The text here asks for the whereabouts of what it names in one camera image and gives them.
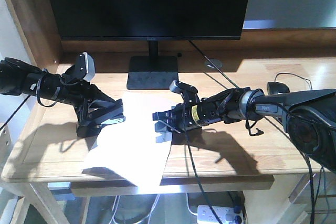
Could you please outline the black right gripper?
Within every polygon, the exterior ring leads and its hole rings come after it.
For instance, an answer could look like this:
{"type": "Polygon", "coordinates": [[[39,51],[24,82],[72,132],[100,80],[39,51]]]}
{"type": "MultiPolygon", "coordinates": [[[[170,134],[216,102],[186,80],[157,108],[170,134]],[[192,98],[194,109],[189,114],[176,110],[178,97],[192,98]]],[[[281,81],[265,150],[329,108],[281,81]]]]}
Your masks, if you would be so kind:
{"type": "Polygon", "coordinates": [[[239,99],[248,89],[227,89],[209,98],[199,99],[196,93],[181,91],[184,102],[172,111],[154,112],[157,132],[183,133],[217,122],[231,124],[244,119],[238,115],[239,99]]]}

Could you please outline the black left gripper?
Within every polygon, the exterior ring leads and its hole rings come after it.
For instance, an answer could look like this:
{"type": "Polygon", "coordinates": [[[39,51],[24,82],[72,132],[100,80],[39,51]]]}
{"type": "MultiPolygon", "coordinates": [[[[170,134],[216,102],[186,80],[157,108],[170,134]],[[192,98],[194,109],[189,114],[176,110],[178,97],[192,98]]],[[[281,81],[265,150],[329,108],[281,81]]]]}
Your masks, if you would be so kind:
{"type": "Polygon", "coordinates": [[[42,70],[36,84],[39,105],[47,108],[58,102],[72,105],[79,125],[89,125],[92,121],[101,123],[107,119],[124,116],[122,99],[105,101],[105,94],[94,84],[83,79],[71,78],[74,71],[74,66],[62,75],[42,70]]]}

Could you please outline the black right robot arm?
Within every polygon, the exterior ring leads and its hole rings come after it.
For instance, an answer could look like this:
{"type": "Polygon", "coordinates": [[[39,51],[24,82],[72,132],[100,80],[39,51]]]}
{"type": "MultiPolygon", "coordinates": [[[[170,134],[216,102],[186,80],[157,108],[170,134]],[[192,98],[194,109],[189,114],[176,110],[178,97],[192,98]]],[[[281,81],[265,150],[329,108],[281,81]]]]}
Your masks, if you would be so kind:
{"type": "Polygon", "coordinates": [[[335,89],[265,95],[261,89],[227,89],[209,98],[178,89],[183,103],[155,112],[155,130],[184,133],[217,122],[245,121],[250,131],[266,116],[276,119],[303,154],[335,172],[335,89]]]}

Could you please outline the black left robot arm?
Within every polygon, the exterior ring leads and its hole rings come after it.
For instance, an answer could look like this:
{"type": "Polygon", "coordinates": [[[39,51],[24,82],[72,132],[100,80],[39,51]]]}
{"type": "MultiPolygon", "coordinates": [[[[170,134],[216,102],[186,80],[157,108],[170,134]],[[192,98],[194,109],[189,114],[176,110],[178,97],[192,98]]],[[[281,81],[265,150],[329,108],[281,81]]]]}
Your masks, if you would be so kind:
{"type": "Polygon", "coordinates": [[[95,75],[94,61],[81,54],[63,74],[6,57],[1,61],[1,94],[35,96],[54,103],[72,105],[79,127],[98,129],[125,120],[122,100],[104,94],[90,80],[95,75]]]}

